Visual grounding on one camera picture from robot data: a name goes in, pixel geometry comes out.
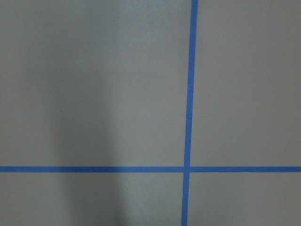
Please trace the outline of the brown paper table cover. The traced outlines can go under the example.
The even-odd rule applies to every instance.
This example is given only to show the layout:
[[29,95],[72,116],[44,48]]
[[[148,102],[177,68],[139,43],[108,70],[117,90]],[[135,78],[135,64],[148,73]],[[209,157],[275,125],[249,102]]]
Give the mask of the brown paper table cover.
[[3,226],[298,226],[298,0],[3,0]]

